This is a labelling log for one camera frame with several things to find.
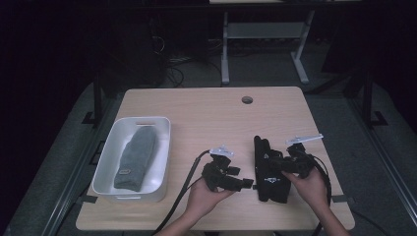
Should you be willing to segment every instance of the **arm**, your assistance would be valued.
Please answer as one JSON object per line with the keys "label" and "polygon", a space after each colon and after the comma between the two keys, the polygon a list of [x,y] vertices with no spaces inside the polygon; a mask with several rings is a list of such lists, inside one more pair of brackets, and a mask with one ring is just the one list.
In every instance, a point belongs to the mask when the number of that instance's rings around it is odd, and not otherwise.
{"label": "arm", "polygon": [[212,192],[204,179],[198,180],[192,187],[184,213],[171,224],[163,228],[157,236],[179,236],[185,234],[203,216],[210,213],[222,200],[235,192],[224,190]]}
{"label": "arm", "polygon": [[313,168],[305,179],[290,173],[282,174],[292,182],[298,194],[313,210],[327,235],[349,235],[328,206],[326,187],[319,170]]}

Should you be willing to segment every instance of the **gray sock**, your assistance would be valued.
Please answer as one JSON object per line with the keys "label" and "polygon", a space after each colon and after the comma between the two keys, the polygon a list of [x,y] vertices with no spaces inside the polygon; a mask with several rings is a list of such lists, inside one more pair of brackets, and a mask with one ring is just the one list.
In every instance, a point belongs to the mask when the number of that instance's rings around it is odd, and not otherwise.
{"label": "gray sock", "polygon": [[143,126],[126,144],[114,188],[139,192],[156,142],[154,126]]}

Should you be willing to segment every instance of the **table top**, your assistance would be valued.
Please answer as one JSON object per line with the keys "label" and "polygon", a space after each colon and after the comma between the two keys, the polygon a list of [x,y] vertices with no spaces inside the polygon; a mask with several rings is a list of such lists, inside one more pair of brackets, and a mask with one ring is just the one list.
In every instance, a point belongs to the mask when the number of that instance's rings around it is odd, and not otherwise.
{"label": "table top", "polygon": [[[244,96],[252,97],[253,102],[243,103]],[[158,203],[116,204],[98,196],[95,204],[83,203],[77,220],[79,229],[153,230],[168,214],[202,151],[226,145],[235,153],[230,165],[241,168],[237,178],[256,179],[254,136],[268,139],[271,148],[287,155],[286,140],[319,133],[302,91],[294,87],[131,89],[125,94],[116,120],[138,116],[164,116],[171,121],[165,198]],[[332,194],[343,195],[323,141],[310,141],[304,146],[306,153],[326,165]],[[211,162],[209,155],[202,158],[193,180],[201,176],[207,162]],[[91,188],[89,195],[97,196]],[[187,199],[188,193],[170,221],[184,211]],[[330,207],[347,229],[353,228],[354,219],[346,202],[331,203]],[[255,190],[242,189],[218,204],[192,229],[304,230],[314,229],[317,224],[314,213],[291,187],[288,204],[263,203]]]}

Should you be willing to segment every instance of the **hand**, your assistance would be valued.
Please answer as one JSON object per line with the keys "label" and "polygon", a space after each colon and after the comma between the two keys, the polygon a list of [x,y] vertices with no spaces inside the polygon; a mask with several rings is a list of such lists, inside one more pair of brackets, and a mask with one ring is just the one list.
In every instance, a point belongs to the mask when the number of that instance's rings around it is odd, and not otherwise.
{"label": "hand", "polygon": [[222,200],[230,197],[235,192],[215,189],[212,192],[206,184],[205,179],[200,179],[191,187],[188,203],[184,215],[200,219],[210,213]]}
{"label": "hand", "polygon": [[292,182],[298,194],[311,208],[328,206],[325,182],[318,169],[313,168],[305,179],[291,173],[282,172],[282,174]]}

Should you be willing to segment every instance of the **white plastic container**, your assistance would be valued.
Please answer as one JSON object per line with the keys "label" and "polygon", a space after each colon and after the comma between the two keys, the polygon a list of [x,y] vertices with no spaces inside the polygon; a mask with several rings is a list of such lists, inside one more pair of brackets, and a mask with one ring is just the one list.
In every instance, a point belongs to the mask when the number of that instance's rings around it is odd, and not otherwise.
{"label": "white plastic container", "polygon": [[[139,192],[113,187],[119,169],[120,157],[126,144],[144,125],[154,125],[157,142],[154,156],[149,160]],[[126,117],[117,120],[110,130],[92,178],[92,189],[112,202],[158,202],[165,197],[168,175],[168,156],[171,140],[171,123],[165,117]]]}

